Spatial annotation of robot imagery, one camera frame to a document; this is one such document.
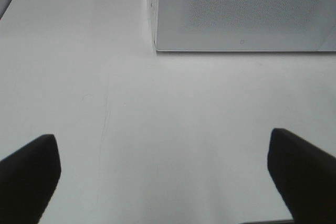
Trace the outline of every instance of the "table surface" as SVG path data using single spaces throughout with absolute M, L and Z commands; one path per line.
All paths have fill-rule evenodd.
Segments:
M 58 141 L 41 223 L 290 218 L 270 132 L 336 154 L 336 57 L 157 54 L 148 1 L 13 0 L 0 21 L 0 158 Z

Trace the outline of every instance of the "white perforated panel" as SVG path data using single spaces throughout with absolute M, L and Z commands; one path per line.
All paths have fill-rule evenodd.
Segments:
M 161 50 L 318 50 L 336 0 L 159 0 Z

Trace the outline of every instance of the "perforated panel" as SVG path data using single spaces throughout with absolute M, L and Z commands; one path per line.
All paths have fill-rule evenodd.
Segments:
M 157 44 L 167 50 L 318 50 L 335 24 L 336 0 L 159 0 Z

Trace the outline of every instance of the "white table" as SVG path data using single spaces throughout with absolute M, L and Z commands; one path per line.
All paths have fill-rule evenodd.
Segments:
M 267 172 L 270 132 L 336 155 L 334 55 L 157 55 L 146 7 L 13 0 L 0 22 L 0 158 L 58 140 L 41 223 L 290 218 Z

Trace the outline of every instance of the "white desk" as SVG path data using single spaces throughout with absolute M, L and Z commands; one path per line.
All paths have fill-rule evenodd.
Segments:
M 156 55 L 146 1 L 13 0 L 0 22 L 0 157 L 58 140 L 41 223 L 290 218 L 267 172 L 270 132 L 336 155 L 336 58 Z

